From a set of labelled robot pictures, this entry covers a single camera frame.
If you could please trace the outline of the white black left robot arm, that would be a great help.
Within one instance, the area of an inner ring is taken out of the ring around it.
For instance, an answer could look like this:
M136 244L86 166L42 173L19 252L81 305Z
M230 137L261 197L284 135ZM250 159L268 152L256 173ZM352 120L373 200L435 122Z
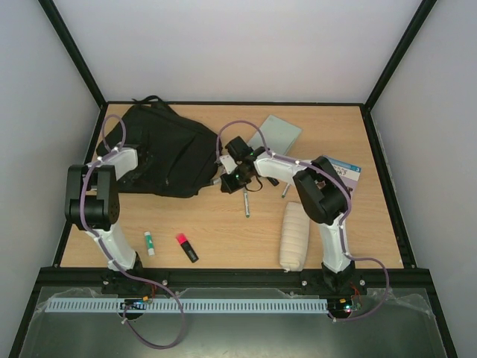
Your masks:
M136 148L114 147L96 161L72 165L67 171L66 220L93 239L113 271L130 271L140 264L118 223L118 180L138 164Z

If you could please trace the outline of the dog picture book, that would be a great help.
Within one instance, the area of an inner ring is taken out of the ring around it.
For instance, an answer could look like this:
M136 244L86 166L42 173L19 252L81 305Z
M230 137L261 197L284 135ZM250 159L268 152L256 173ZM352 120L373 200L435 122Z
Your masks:
M331 157L326 157L332 164L333 168L341 178L348 192L353 195L358 185L358 180L362 173L362 168L353 164L345 163Z

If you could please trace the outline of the black student backpack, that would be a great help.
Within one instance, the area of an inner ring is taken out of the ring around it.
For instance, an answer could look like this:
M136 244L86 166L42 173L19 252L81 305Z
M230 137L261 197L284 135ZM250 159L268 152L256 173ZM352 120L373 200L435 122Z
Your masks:
M221 148L216 132L180 116L150 95L122 116L127 147L138 150L138 166L118 180L119 192L191 198L209 186Z

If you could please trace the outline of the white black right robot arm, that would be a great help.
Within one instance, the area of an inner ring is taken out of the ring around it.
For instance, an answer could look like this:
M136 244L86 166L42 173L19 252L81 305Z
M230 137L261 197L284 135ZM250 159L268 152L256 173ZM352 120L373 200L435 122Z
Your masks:
M341 292L351 283L355 269L347 245L346 218L351 195L330 161L298 160L261 146L253 149L237 136L226 145L228 154L217 151L217 162L225 169L221 191L232 194L251 178L273 178L294 186L306 215L318 224L323 243L322 270L326 286Z

